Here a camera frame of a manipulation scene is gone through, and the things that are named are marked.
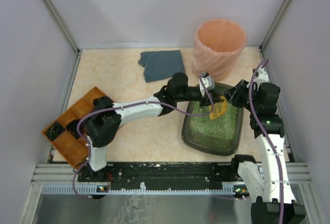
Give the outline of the yellow plastic litter scoop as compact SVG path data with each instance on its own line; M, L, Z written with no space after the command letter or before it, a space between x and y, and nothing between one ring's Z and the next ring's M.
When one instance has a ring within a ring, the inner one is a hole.
M226 102L221 103L219 101L219 103L215 103L209 106L209 111L210 111L209 114L210 120L215 120L219 117L222 117L227 111L227 103Z

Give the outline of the dark green litter box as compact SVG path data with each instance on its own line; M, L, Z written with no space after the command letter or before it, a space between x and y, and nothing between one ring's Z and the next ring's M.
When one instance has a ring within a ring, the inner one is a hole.
M227 105L224 115L211 120L209 116L185 116L181 138L201 152L230 156L237 152L243 125L242 108Z

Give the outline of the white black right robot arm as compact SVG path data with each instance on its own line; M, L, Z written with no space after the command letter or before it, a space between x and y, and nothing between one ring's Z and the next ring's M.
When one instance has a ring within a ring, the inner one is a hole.
M284 124L276 113L280 91L264 69L255 69L249 82L241 80L222 94L232 106L251 113L250 127L261 154L261 166L251 155L232 159L252 201L252 223L301 223L306 217L288 178Z

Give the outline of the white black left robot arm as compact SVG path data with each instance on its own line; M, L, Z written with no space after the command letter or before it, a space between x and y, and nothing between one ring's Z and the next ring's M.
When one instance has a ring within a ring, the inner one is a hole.
M188 85L185 73L175 73L157 93L141 101L115 103L109 97L99 98L93 111L82 117L76 128L87 142L85 165L93 172L107 166L107 147L121 126L142 118L164 116L174 110L182 113L177 104L190 101L198 101L200 107L209 106L209 114L215 110L216 103L223 101L208 73L200 74L199 85L194 87Z

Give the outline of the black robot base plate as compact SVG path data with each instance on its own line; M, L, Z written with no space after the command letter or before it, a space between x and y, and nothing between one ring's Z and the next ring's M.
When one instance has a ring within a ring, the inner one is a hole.
M224 183L241 182L231 163L216 162L113 162L98 172L84 166L78 182L105 183L112 190L204 190L222 189Z

